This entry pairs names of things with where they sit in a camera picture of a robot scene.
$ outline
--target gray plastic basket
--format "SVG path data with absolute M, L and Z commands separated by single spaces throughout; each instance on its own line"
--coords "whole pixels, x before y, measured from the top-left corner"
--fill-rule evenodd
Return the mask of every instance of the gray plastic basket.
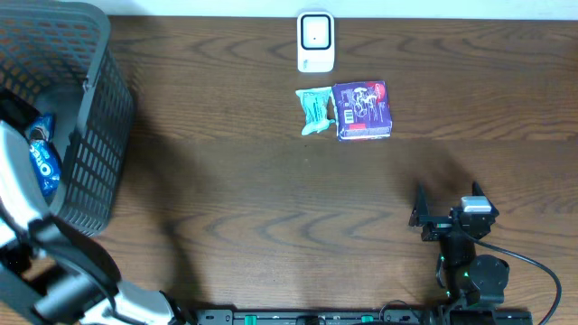
M 51 212 L 88 236 L 110 218 L 135 106 L 93 5 L 0 3 L 0 86 L 55 113 L 61 183 Z

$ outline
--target mesh basket side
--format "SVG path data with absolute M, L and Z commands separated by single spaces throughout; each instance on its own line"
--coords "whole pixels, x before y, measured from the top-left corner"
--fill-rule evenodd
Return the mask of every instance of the mesh basket side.
M 107 50 L 86 131 L 77 133 L 79 150 L 61 212 L 61 218 L 85 235 L 92 236 L 107 225 L 134 112 L 133 99 Z

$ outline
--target white plug-in device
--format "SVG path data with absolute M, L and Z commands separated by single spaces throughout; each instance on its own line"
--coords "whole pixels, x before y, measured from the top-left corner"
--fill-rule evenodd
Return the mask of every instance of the white plug-in device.
M 335 62 L 335 23 L 325 12 L 302 13 L 297 18 L 297 69 L 328 72 Z

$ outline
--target oreo package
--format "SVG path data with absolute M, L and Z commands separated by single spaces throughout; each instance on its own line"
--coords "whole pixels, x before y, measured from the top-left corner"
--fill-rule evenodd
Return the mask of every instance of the oreo package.
M 53 134 L 54 115 L 50 113 L 37 117 L 26 129 L 30 140 L 30 160 L 44 197 L 53 194 L 61 181 L 59 157 L 50 145 Z
M 61 181 L 61 167 L 58 155 L 44 140 L 32 140 L 30 143 L 30 160 L 34 173 L 44 197 L 48 197 L 58 188 Z
M 37 117 L 26 129 L 28 140 L 44 140 L 50 142 L 54 130 L 54 115 L 48 113 Z
M 340 141 L 379 139 L 391 135 L 393 122 L 385 81 L 336 84 L 332 90 Z

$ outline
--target wooden table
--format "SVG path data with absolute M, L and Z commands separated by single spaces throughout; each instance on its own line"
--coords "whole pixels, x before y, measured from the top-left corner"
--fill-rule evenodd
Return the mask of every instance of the wooden table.
M 138 113 L 98 241 L 126 279 L 196 306 L 434 302 L 439 246 L 407 226 L 415 184 L 444 213 L 477 180 L 501 212 L 485 240 L 557 272 L 552 323 L 576 322 L 577 23 L 338 20 L 334 71 L 310 75 L 294 19 L 111 20 Z M 377 79 L 390 139 L 301 136 L 296 89 Z M 499 257 L 504 306 L 537 323 L 553 281 Z

